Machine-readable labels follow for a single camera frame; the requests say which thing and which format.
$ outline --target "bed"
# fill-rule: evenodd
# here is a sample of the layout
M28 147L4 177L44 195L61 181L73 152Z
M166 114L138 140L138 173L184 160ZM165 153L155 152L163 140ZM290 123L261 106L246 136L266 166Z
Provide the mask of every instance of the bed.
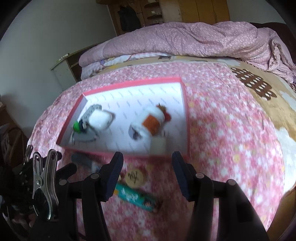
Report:
M45 156L78 97L113 83L180 76L189 110L190 159L213 180L238 182L266 228L296 182L296 67L275 31L240 22L168 23L118 36L84 53L82 79L38 119L28 144ZM108 163L105 157L92 156ZM102 204L112 240L184 240L193 203L183 198L170 162L125 158L122 174L144 168L141 188L163 200L151 214L116 196ZM79 166L71 181L89 170ZM78 227L83 230L81 203ZM218 225L214 203L212 239Z

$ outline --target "green object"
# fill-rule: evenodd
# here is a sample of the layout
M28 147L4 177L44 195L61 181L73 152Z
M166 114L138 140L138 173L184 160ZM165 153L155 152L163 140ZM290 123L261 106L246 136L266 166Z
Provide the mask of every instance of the green object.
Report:
M79 122L75 121L72 127L73 131L77 132L77 133L81 133L81 130L79 128Z
M157 200L156 198L146 193L136 191L121 183L116 184L114 194L122 200L128 201L142 209L154 213L156 213L162 205L162 202Z

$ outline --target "wooden shelf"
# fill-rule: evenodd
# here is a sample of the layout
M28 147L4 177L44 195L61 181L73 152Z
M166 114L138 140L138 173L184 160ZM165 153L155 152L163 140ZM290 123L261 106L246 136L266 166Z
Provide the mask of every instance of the wooden shelf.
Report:
M147 17L147 19L162 18L162 17L163 17L162 14L154 14L154 15Z
M159 7L159 2L148 3L144 6L144 8L149 8L149 7Z

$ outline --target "pink quilt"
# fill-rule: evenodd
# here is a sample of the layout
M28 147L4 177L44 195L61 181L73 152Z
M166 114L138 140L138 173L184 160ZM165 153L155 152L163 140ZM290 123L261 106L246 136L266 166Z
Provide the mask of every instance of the pink quilt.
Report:
M171 22L120 35L85 52L79 65L126 54L163 52L196 57L228 56L241 59L289 83L296 82L296 67L286 45L269 28L247 22Z
M283 195L284 163L271 120L250 92L221 63L166 62L129 66L81 81L63 92L38 119L29 144L45 156L50 148L63 153L58 168L70 162L71 152L55 144L59 132L82 92L123 81L180 76L186 86L190 124L190 160L198 172L213 180L238 182L267 229ZM107 163L106 158L97 158ZM113 196L102 204L113 241L181 241L187 233L193 203L179 189L171 162L124 159L122 176L132 167L145 169L141 188L163 200L159 213L149 213ZM89 175L78 167L72 181ZM83 231L78 202L79 231ZM218 225L215 201L212 239Z

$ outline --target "black backpack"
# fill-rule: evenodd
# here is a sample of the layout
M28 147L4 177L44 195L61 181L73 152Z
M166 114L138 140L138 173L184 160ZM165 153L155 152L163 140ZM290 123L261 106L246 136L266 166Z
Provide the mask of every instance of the black backpack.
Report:
M131 32L142 27L140 20L132 7L120 6L118 14L122 31Z

